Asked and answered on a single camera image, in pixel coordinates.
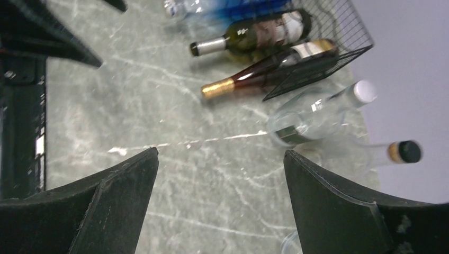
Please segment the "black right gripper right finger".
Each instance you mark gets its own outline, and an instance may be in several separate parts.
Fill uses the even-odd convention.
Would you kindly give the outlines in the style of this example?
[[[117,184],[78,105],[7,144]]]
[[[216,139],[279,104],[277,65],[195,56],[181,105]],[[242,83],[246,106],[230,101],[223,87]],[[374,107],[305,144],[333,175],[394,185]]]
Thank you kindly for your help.
[[[283,163],[303,253],[448,253],[448,204],[378,192],[293,150]]]

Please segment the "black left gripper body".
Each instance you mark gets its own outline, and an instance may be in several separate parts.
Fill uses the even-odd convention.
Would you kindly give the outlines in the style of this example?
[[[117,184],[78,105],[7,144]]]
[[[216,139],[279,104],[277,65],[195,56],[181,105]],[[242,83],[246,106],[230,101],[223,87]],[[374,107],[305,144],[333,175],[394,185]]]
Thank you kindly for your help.
[[[49,57],[102,65],[46,1],[1,1],[1,199],[46,190]]]

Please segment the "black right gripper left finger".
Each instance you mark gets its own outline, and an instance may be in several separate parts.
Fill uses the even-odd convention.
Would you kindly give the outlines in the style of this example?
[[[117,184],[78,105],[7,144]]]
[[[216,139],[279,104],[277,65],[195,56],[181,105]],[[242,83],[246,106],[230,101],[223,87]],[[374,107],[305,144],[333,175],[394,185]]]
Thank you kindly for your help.
[[[1,253],[134,253],[159,166],[150,148],[25,199],[1,201]]]

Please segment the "clear frosted short bottle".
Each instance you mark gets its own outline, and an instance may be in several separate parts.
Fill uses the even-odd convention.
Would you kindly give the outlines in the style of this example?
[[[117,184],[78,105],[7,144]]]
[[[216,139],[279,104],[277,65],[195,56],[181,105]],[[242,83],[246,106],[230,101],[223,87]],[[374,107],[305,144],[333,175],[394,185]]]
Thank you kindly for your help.
[[[414,140],[369,144],[350,137],[335,137],[323,141],[315,156],[315,163],[331,170],[347,166],[359,173],[398,164],[421,161],[421,145]]]

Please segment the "clear bottle red label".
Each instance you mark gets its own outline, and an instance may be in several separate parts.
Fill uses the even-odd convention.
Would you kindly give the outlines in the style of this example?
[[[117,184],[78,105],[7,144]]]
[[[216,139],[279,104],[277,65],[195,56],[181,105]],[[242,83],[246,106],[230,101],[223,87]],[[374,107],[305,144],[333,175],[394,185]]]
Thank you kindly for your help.
[[[310,87],[282,105],[267,121],[267,131],[284,147],[321,140],[336,133],[348,112],[377,98],[375,86],[367,80],[334,93],[324,87]]]

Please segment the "amber bottle gold foil neck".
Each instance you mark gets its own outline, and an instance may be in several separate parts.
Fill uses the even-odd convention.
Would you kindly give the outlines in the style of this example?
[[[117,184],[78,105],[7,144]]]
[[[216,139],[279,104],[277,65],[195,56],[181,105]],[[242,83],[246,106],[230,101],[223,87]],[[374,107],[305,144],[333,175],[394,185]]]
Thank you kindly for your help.
[[[244,70],[201,87],[205,99],[212,99],[238,89],[276,86],[286,77],[289,67],[305,67],[323,59],[337,57],[340,48],[331,39],[318,39],[291,46],[252,64]]]

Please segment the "clear bottle with dark label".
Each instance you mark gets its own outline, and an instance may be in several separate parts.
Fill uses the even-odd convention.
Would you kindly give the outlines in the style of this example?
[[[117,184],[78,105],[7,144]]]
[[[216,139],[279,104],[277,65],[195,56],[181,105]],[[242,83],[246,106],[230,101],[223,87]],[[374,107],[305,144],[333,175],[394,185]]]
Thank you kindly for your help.
[[[293,231],[283,240],[281,254],[303,254],[297,231]]]

